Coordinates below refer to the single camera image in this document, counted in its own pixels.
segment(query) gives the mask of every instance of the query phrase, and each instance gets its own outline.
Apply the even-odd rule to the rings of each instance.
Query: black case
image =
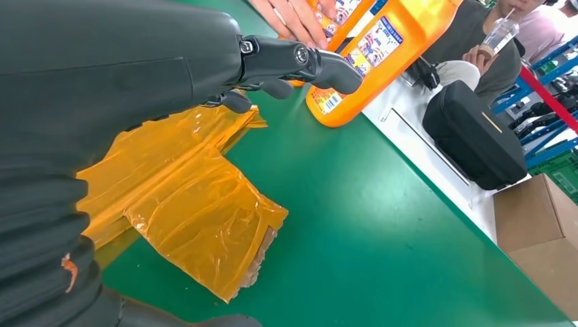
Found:
[[[528,173],[514,132],[460,80],[431,99],[423,127],[456,168],[483,189],[503,188]]]

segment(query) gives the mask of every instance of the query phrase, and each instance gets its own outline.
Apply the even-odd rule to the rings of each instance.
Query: yellow plastic bag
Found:
[[[168,261],[228,302],[254,279],[249,266],[256,258],[259,265],[258,250],[287,210],[214,148],[199,146],[167,169],[172,174],[151,181],[125,215]]]
[[[257,108],[199,107],[121,134],[103,161],[78,174],[89,182],[78,204],[91,214],[85,234],[99,248],[134,226],[228,302],[254,282],[287,215],[221,156],[247,126],[266,126]]]

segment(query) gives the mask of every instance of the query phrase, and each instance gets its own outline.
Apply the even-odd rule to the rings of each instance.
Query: green table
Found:
[[[241,0],[190,2],[229,12],[246,34],[273,35]],[[270,128],[227,154],[290,212],[253,287],[225,305],[143,239],[104,271],[106,284],[189,321],[572,326],[364,116],[327,129],[303,97],[254,95]]]

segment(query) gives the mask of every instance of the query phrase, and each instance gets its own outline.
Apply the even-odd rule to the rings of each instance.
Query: black robotic arm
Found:
[[[199,104],[243,112],[250,102],[233,88],[283,98],[292,79],[342,93],[361,84],[336,54],[243,37],[222,12],[0,0],[0,326],[184,326],[102,286],[93,243],[80,236],[87,184],[76,173],[122,131]],[[234,316],[201,326],[259,325]]]

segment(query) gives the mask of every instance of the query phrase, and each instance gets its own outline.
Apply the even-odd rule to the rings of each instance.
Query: orange detergent bottle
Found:
[[[321,24],[327,37],[329,43],[327,50],[333,52],[339,48],[361,17],[371,9],[375,0],[336,0],[337,14],[335,20],[331,20],[321,12],[318,0],[308,0],[307,2],[313,8],[317,21]],[[290,83],[294,87],[300,87],[304,84],[298,80],[292,80]]]
[[[351,95],[312,87],[306,101],[315,118],[329,127],[351,121],[448,29],[462,1],[387,1],[340,52],[363,84]]]

